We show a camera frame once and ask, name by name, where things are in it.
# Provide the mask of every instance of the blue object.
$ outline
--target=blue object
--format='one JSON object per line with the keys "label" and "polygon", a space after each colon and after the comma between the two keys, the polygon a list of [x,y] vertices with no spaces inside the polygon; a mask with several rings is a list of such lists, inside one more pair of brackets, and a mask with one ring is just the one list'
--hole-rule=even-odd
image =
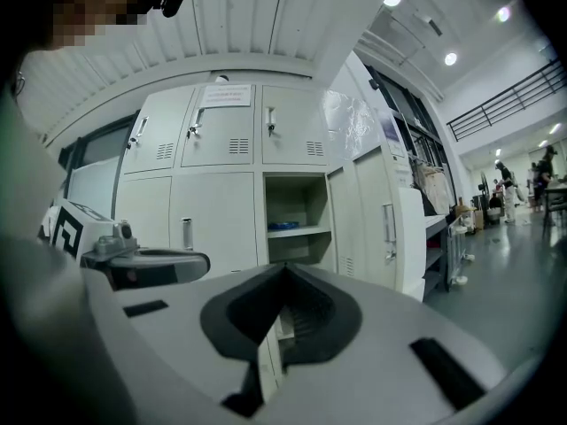
{"label": "blue object", "polygon": [[298,227],[299,222],[271,222],[268,224],[268,230],[291,230]]}

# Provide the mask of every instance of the ceiling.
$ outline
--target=ceiling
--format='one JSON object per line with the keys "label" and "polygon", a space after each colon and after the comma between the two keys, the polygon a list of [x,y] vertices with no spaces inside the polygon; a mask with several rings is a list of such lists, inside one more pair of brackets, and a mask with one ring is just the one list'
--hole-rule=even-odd
{"label": "ceiling", "polygon": [[[505,5],[512,15],[500,23],[495,15]],[[423,21],[427,18],[441,35]],[[504,44],[534,29],[521,0],[401,0],[393,8],[381,8],[356,52],[363,61],[372,63],[375,57],[396,65],[422,80],[441,100],[466,73]],[[449,52],[458,56],[450,67],[444,63]],[[379,61],[375,67],[380,69]]]}
{"label": "ceiling", "polygon": [[238,68],[330,83],[381,1],[184,0],[175,17],[151,11],[135,32],[28,55],[18,103],[48,143],[88,109],[167,77]]}
{"label": "ceiling", "polygon": [[[556,123],[562,123],[562,125],[552,135],[549,134]],[[548,143],[555,143],[564,138],[567,138],[567,110],[556,113],[514,134],[495,140],[482,148],[463,154],[462,162],[469,170],[485,167],[496,160],[496,150],[500,148],[501,155],[498,158],[506,163],[507,158],[537,150],[538,145],[543,140],[547,140]]]}

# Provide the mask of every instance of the locker door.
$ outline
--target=locker door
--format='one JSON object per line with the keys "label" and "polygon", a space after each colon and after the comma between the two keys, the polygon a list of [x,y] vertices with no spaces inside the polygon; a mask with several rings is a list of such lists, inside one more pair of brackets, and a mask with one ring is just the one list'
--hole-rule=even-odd
{"label": "locker door", "polygon": [[191,219],[193,250],[211,259],[206,279],[258,266],[253,195],[252,173],[174,177],[169,214],[172,248],[183,248],[182,219]]}
{"label": "locker door", "polygon": [[[205,89],[201,89],[198,102]],[[195,106],[186,128],[197,132],[185,136],[182,166],[215,166],[219,164],[251,164],[254,108]]]}
{"label": "locker door", "polygon": [[395,223],[392,192],[380,148],[353,162],[364,216],[366,268],[371,282],[394,289],[396,283]]}
{"label": "locker door", "polygon": [[326,127],[313,91],[263,87],[262,152],[264,164],[327,165]]}
{"label": "locker door", "polygon": [[137,143],[132,143],[126,150],[123,173],[173,166],[179,133],[193,91],[193,87],[180,87],[148,96],[130,135]]}
{"label": "locker door", "polygon": [[346,172],[343,168],[328,175],[330,197],[335,221],[335,240],[337,245],[338,273],[349,277],[356,277],[358,263],[354,259],[353,231],[356,228],[353,222],[353,202],[349,197],[349,186]]}
{"label": "locker door", "polygon": [[169,247],[171,177],[122,181],[116,193],[115,220],[126,219],[143,247]]}

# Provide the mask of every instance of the locker vent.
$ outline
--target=locker vent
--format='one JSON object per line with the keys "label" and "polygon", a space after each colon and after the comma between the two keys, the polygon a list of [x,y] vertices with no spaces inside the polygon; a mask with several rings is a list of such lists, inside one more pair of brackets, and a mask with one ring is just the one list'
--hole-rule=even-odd
{"label": "locker vent", "polygon": [[308,156],[322,156],[322,143],[321,142],[307,142],[307,155]]}
{"label": "locker vent", "polygon": [[174,152],[174,145],[172,143],[164,143],[158,145],[158,154],[156,155],[156,159],[169,159]]}
{"label": "locker vent", "polygon": [[248,154],[247,138],[231,138],[229,142],[230,154]]}
{"label": "locker vent", "polygon": [[351,277],[354,276],[354,260],[350,257],[340,257],[339,258],[340,265],[343,268],[343,271],[346,272],[347,275]]}

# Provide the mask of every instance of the open shelf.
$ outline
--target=open shelf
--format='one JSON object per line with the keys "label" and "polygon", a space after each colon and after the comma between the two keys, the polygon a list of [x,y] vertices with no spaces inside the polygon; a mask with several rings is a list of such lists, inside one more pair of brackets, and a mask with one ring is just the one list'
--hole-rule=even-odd
{"label": "open shelf", "polygon": [[425,290],[423,291],[423,297],[425,298],[439,284],[439,281],[441,280],[441,273],[438,271],[425,271],[423,278],[425,280]]}
{"label": "open shelf", "polygon": [[301,265],[332,269],[330,232],[268,239],[270,263],[290,261]]}
{"label": "open shelf", "polygon": [[329,233],[330,227],[322,225],[306,225],[305,227],[291,228],[289,230],[268,230],[268,238],[293,237]]}
{"label": "open shelf", "polygon": [[443,250],[440,248],[437,249],[427,249],[425,253],[425,270],[429,269],[433,263],[435,263],[438,259],[443,256]]}
{"label": "open shelf", "polygon": [[325,175],[267,174],[264,184],[267,224],[299,224],[298,228],[268,230],[269,262],[334,269]]}

